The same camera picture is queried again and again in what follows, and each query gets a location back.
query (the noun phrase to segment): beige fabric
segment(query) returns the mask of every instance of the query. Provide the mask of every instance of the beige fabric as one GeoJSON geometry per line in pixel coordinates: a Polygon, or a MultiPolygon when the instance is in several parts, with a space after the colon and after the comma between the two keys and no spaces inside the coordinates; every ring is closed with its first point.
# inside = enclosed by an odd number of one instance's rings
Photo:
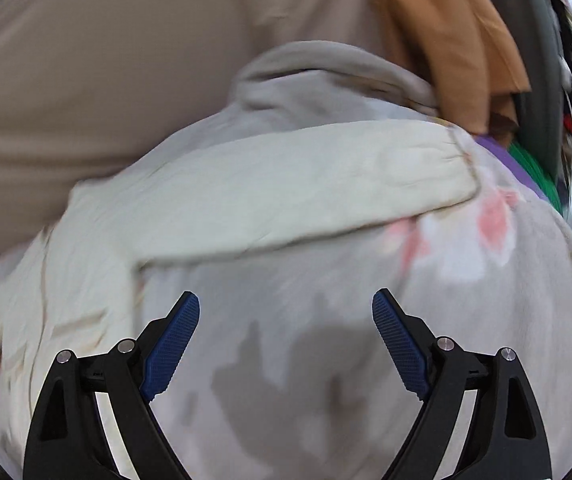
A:
{"type": "Polygon", "coordinates": [[[474,134],[504,132],[506,121],[495,114],[516,125],[509,95],[530,91],[530,83],[517,45],[490,0],[373,3],[386,59],[434,83],[443,118],[474,134]]]}
{"type": "Polygon", "coordinates": [[[0,253],[309,39],[382,51],[367,0],[0,0],[0,253]]]}

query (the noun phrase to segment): silver bolt head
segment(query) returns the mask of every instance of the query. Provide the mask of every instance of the silver bolt head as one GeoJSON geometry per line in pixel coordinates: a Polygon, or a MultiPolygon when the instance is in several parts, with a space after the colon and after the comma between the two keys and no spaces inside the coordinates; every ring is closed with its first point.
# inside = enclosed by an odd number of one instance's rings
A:
{"type": "Polygon", "coordinates": [[[454,341],[449,337],[440,337],[437,339],[437,346],[446,352],[450,352],[454,348],[454,341]]]}
{"type": "Polygon", "coordinates": [[[517,358],[517,353],[512,348],[506,347],[501,349],[501,357],[506,361],[514,361],[517,358]]]}
{"type": "Polygon", "coordinates": [[[71,357],[72,354],[70,353],[70,350],[62,350],[60,353],[57,354],[57,362],[60,364],[67,363],[68,361],[70,361],[71,357]]]}
{"type": "Polygon", "coordinates": [[[122,339],[117,343],[117,350],[122,354],[127,354],[135,348],[135,342],[132,339],[122,339]]]}

